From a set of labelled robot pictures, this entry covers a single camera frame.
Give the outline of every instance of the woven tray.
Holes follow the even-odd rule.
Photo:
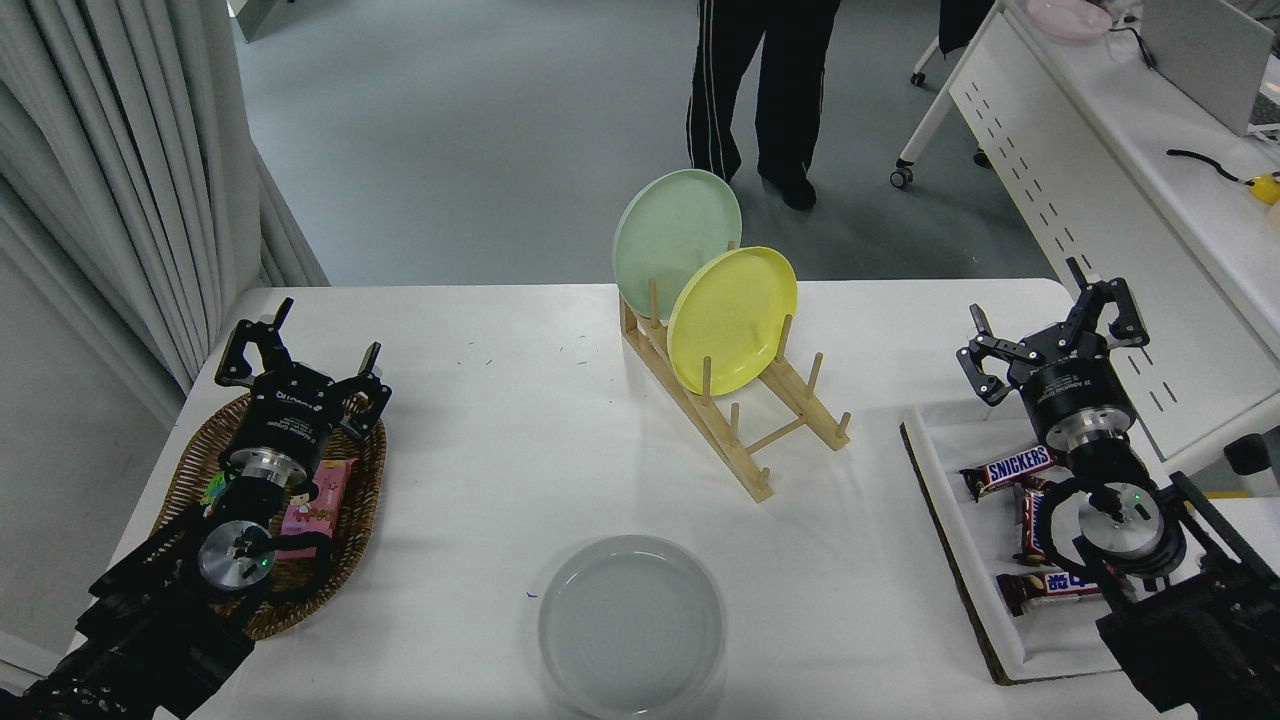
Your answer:
[[[165,495],[164,506],[156,519],[154,533],[160,525],[175,518],[182,510],[200,502],[209,486],[209,479],[218,473],[218,455],[221,454],[232,434],[239,427],[244,410],[248,407],[248,395],[243,395],[224,405],[221,410],[205,420],[187,443],[187,448],[174,470],[173,482]],[[338,512],[338,527],[333,536],[332,568],[328,582],[310,598],[284,605],[264,605],[244,628],[244,633],[255,641],[269,638],[301,623],[328,602],[338,588],[347,582],[356,564],[365,555],[365,546],[374,532],[374,515],[378,511],[378,493],[383,484],[383,464],[387,459],[387,430],[379,420],[374,432],[364,443],[355,443],[342,432],[329,438],[324,451],[325,460],[356,459],[342,497],[342,510]],[[271,534],[280,532],[284,509],[271,519]],[[271,570],[275,589],[292,589],[306,584],[311,577],[314,560],[282,560]],[[219,610],[227,615],[234,606]]]

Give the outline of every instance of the snickers wrapper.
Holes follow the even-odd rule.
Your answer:
[[[996,584],[1014,618],[1038,605],[1078,601],[1102,592],[1094,583],[1062,570],[1044,570],[1030,575],[997,575]]]
[[[1014,560],[1023,565],[1033,568],[1050,565],[1044,550],[1036,539],[1036,533],[1043,521],[1041,503],[1044,502],[1044,493],[1055,484],[1053,480],[1032,475],[1014,487],[1014,506],[1018,509],[1018,524],[1021,525],[1019,532],[1021,548],[1014,555]]]
[[[992,460],[977,468],[965,468],[960,470],[960,475],[964,477],[964,484],[977,502],[997,489],[1014,487],[1020,479],[1053,465],[1056,461],[1048,448],[1037,445],[1010,457]]]

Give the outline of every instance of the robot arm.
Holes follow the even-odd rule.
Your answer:
[[[378,343],[344,380],[296,363],[279,334],[292,304],[270,323],[241,320],[227,343],[216,382],[248,388],[251,400],[219,456],[228,482],[212,511],[183,510],[93,583],[99,600],[76,625],[87,642],[28,688],[18,717],[141,719],[161,706],[187,717],[252,652],[244,626],[262,603],[310,596],[328,578],[328,536],[268,528],[285,493],[315,474],[333,430],[367,437],[390,388],[374,373]],[[244,356],[251,343],[257,374]],[[273,589],[275,552],[302,547],[316,548],[311,580]]]
[[[1111,614],[1098,633],[1157,710],[1189,703],[1206,720],[1280,717],[1280,579],[1185,477],[1157,488],[1133,454],[1128,430],[1138,414],[1108,354],[1146,345],[1147,332],[1123,279],[1088,283],[1068,263],[1080,295],[1065,322],[1010,342],[973,306],[978,334],[956,354],[988,405],[1019,391],[1036,437],[1074,474],[1046,495],[1038,543],[1053,564],[1101,587]],[[1114,342],[1097,332],[1112,302]],[[1007,363],[1007,383],[983,369],[988,357]],[[1064,555],[1052,532],[1055,510],[1075,493],[1087,496],[1073,542],[1080,560]],[[1204,556],[1199,574],[1170,584],[1187,553],[1184,528]],[[1138,600],[1117,575],[1142,579],[1149,596]]]

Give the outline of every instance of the white wall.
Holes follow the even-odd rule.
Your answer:
[[[168,430],[0,254],[0,660],[67,651]]]

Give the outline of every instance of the cartoon girl illustration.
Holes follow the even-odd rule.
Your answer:
[[[294,488],[293,495],[289,496],[289,505],[297,507],[298,515],[306,515],[311,512],[311,503],[315,498],[320,497],[320,488],[311,480]]]

